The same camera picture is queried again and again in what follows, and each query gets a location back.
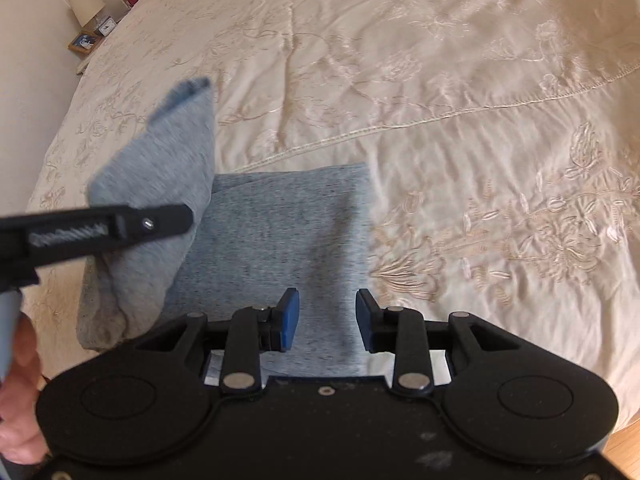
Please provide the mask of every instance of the bedspread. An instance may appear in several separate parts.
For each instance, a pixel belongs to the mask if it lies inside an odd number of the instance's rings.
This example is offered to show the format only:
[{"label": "bedspread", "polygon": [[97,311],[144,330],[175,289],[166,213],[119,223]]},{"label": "bedspread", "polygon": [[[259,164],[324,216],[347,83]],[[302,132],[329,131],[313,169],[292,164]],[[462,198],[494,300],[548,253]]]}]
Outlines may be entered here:
[{"label": "bedspread", "polygon": [[[366,162],[370,285],[468,310],[640,410],[640,0],[140,0],[92,59],[31,210],[89,177],[178,80],[218,89],[221,172]],[[26,310],[50,374],[89,354],[84,262]]]}]

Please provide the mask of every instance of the bedspread seam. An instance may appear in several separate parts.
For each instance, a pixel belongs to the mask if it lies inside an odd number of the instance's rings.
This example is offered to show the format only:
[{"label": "bedspread seam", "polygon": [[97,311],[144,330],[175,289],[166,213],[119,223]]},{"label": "bedspread seam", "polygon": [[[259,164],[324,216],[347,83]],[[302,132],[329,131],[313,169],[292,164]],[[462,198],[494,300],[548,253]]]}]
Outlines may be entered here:
[{"label": "bedspread seam", "polygon": [[333,136],[333,137],[328,137],[326,139],[320,139],[320,140],[316,140],[315,142],[310,142],[308,144],[304,144],[302,146],[295,146],[293,148],[289,148],[288,150],[281,152],[281,153],[275,153],[274,155],[270,155],[267,158],[264,158],[263,160],[260,160],[258,162],[252,162],[251,164],[246,164],[244,166],[241,166],[240,168],[237,168],[236,170],[233,170],[231,173],[244,173],[246,171],[251,171],[251,170],[255,170],[257,168],[261,168],[263,166],[267,166],[273,162],[277,162],[279,160],[284,160],[286,158],[291,158],[292,156],[296,156],[296,155],[301,155],[302,153],[307,153],[307,152],[311,152],[317,148],[325,148],[327,146],[331,146],[332,144],[339,144],[340,142],[345,142],[346,140],[351,140],[351,139],[357,139],[359,137],[366,137],[372,134],[376,134],[379,132],[388,132],[390,130],[399,130],[402,128],[409,128],[411,126],[417,126],[418,124],[427,124],[427,123],[435,123],[437,121],[441,121],[444,119],[450,119],[453,117],[458,117],[461,115],[467,115],[467,114],[473,114],[476,112],[484,112],[487,110],[495,110],[495,109],[504,109],[504,108],[517,108],[520,106],[528,106],[528,105],[534,105],[534,104],[540,104],[540,103],[545,103],[548,101],[559,101],[562,99],[567,99],[569,97],[574,97],[577,95],[582,95],[585,94],[587,92],[590,92],[592,90],[597,90],[609,83],[613,83],[614,81],[617,81],[619,79],[625,78],[626,76],[630,75],[631,73],[635,72],[636,70],[638,70],[640,68],[640,62],[636,63],[635,65],[623,70],[622,72],[620,72],[619,74],[617,74],[614,77],[611,78],[607,78],[595,85],[586,87],[586,88],[579,88],[577,90],[574,90],[572,92],[568,92],[565,94],[557,94],[554,96],[550,96],[547,98],[541,98],[541,99],[533,99],[533,100],[529,100],[529,101],[523,101],[523,100],[517,100],[514,101],[513,103],[509,103],[509,104],[503,104],[503,105],[487,105],[487,106],[482,106],[479,108],[467,108],[465,110],[460,110],[457,112],[450,112],[450,113],[446,113],[446,114],[441,114],[439,116],[435,116],[435,117],[431,117],[431,118],[427,118],[427,119],[421,119],[421,120],[416,120],[416,121],[411,121],[408,123],[401,123],[401,124],[384,124],[384,125],[379,125],[379,126],[368,126],[367,128],[360,128],[358,130],[351,130],[350,132],[344,133],[344,134],[340,134],[337,136]]}]

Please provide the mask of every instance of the wooden picture frame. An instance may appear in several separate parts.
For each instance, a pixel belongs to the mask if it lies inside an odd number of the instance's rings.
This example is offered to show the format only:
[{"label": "wooden picture frame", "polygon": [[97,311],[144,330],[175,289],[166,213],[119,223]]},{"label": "wooden picture frame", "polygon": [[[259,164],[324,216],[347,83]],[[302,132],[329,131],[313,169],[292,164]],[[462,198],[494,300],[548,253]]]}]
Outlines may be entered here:
[{"label": "wooden picture frame", "polygon": [[94,32],[81,30],[76,38],[71,43],[69,43],[69,50],[79,52],[80,54],[90,54],[95,50],[95,48],[103,39],[103,37],[95,34]]}]

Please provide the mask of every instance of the folded garment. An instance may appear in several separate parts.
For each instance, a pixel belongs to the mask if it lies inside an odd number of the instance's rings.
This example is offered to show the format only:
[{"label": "folded garment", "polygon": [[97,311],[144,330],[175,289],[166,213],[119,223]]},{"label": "folded garment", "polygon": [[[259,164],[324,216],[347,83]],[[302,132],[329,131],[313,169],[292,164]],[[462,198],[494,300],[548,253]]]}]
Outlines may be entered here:
[{"label": "folded garment", "polygon": [[[192,311],[229,319],[275,306],[295,286],[294,347],[261,357],[267,373],[361,375],[364,351],[354,298],[367,285],[369,178],[364,165],[301,173],[217,175],[207,80],[178,86],[91,182],[89,203],[186,203],[181,237],[95,258],[87,265],[78,339],[105,350],[155,323]],[[213,369],[221,357],[213,356]]]}]

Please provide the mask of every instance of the table lamp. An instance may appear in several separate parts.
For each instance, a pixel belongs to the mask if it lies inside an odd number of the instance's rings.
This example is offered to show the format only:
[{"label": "table lamp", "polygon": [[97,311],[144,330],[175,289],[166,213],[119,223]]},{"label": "table lamp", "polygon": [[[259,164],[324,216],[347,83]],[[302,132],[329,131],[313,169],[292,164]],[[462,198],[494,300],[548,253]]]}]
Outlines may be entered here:
[{"label": "table lamp", "polygon": [[[71,9],[82,28],[94,20],[98,12],[104,9],[104,6],[105,3],[102,0],[71,0]],[[96,27],[97,23],[94,20],[91,30],[95,30]]]}]

